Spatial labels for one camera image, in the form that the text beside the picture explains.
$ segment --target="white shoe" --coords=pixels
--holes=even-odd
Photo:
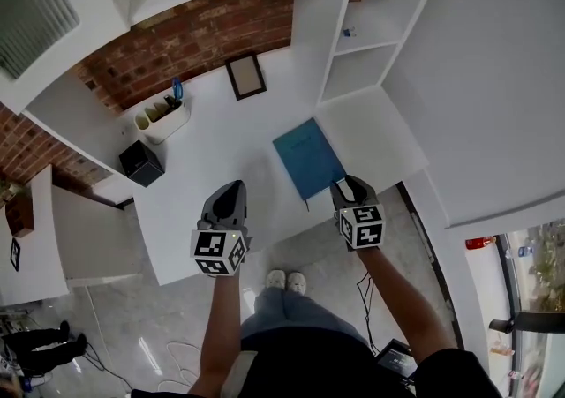
[[[306,293],[306,278],[301,273],[290,273],[286,289],[303,296]]]
[[[275,287],[278,289],[284,289],[284,283],[286,282],[286,273],[281,269],[273,269],[269,274],[267,274],[267,279],[265,280],[265,287],[270,289]]]

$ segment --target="brown box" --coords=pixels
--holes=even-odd
[[[34,203],[26,194],[16,194],[6,204],[6,220],[13,237],[22,238],[34,231]]]

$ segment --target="black shirt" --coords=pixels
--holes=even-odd
[[[240,397],[413,396],[364,343],[340,332],[283,327],[243,339],[242,350],[258,354]],[[460,349],[432,354],[414,380],[418,397],[500,397],[476,356]]]

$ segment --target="blue jeans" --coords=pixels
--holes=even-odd
[[[310,297],[276,287],[264,289],[255,299],[255,314],[241,325],[241,338],[279,327],[329,329],[367,344],[355,327],[317,305]]]

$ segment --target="ribbed glass panel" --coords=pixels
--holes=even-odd
[[[0,0],[0,67],[16,79],[78,23],[68,0]]]

